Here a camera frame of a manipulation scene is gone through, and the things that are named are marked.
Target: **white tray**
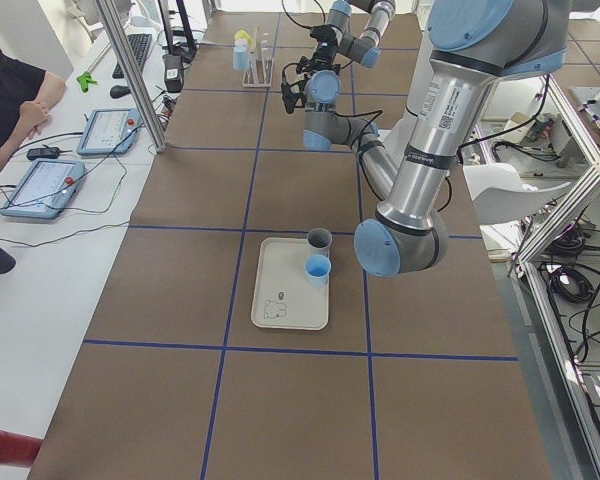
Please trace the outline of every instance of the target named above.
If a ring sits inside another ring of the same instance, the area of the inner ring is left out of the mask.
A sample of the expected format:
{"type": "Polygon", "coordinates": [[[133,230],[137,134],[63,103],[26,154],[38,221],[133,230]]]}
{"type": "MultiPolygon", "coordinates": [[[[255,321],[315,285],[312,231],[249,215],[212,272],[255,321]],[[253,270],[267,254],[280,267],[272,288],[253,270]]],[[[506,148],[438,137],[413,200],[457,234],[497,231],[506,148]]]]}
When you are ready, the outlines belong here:
{"type": "Polygon", "coordinates": [[[260,246],[251,321],[263,328],[320,330],[329,321],[329,283],[311,286],[306,239],[267,238],[260,246]]]}

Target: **red cylinder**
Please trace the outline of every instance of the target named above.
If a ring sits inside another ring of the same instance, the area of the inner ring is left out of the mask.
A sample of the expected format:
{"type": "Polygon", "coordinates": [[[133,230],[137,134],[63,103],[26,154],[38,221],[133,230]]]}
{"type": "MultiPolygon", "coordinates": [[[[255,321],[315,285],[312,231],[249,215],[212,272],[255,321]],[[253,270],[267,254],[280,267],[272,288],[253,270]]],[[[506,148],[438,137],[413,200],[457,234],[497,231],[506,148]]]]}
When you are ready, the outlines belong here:
{"type": "Polygon", "coordinates": [[[31,467],[41,445],[39,438],[0,430],[0,465],[31,467]]]}

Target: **label sticker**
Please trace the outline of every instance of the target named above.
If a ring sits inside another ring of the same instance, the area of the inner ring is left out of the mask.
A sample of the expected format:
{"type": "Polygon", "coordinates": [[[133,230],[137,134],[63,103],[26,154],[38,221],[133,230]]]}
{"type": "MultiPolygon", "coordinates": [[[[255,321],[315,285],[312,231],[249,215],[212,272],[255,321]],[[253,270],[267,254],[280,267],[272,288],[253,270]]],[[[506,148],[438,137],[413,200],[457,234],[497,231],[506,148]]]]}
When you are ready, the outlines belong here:
{"type": "Polygon", "coordinates": [[[427,120],[431,128],[456,133],[466,113],[474,89],[450,86],[442,93],[440,84],[432,81],[420,110],[420,116],[427,120]]]}

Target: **white desk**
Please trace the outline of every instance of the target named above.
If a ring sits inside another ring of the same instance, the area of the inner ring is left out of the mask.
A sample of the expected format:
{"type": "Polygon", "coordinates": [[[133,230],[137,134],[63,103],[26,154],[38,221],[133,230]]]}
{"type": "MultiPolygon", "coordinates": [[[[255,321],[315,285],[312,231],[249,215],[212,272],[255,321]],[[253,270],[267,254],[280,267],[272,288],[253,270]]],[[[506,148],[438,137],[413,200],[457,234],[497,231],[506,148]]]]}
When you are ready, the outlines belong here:
{"type": "MultiPolygon", "coordinates": [[[[143,76],[154,98],[163,86],[162,51],[156,45],[157,34],[151,29],[129,29],[154,33],[154,46],[143,76]]],[[[95,108],[131,107],[131,95],[117,100],[109,89],[124,80],[111,73],[116,60],[113,50],[91,71],[97,85],[89,92],[80,90],[76,76],[84,72],[108,40],[98,38],[87,57],[67,80],[68,90],[52,110],[52,120],[42,137],[82,131],[95,108]]],[[[60,137],[45,143],[61,149],[75,149],[79,137],[60,137]]],[[[30,162],[24,149],[0,174],[0,184],[16,184],[30,162]]],[[[135,145],[121,162],[128,170],[111,208],[94,215],[66,211],[51,222],[23,221],[0,215],[0,237],[39,243],[69,235],[82,229],[119,224],[129,219],[144,186],[155,150],[145,129],[139,131],[135,145]]],[[[87,169],[100,158],[83,159],[87,169]]],[[[104,210],[124,173],[114,158],[87,175],[70,207],[104,210]]],[[[0,206],[4,197],[0,194],[0,206]]],[[[0,275],[0,429],[44,437],[67,376],[89,325],[109,270],[124,237],[126,227],[108,228],[73,236],[58,243],[25,248],[0,242],[16,258],[16,267],[0,275]]],[[[24,479],[29,470],[0,466],[0,480],[24,479]]]]}

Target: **yellow cap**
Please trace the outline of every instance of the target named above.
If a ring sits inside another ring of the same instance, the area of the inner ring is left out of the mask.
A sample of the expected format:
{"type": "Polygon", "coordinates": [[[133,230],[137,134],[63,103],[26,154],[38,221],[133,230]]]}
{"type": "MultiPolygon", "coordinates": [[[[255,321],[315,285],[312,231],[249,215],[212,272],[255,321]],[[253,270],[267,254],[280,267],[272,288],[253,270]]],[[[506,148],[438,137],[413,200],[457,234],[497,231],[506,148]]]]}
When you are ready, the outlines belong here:
{"type": "Polygon", "coordinates": [[[233,36],[234,40],[240,40],[240,39],[244,39],[247,42],[249,42],[249,47],[250,48],[254,48],[254,42],[253,42],[253,38],[251,38],[251,35],[249,35],[247,32],[245,32],[244,30],[238,30],[236,32],[236,34],[233,36]]]}

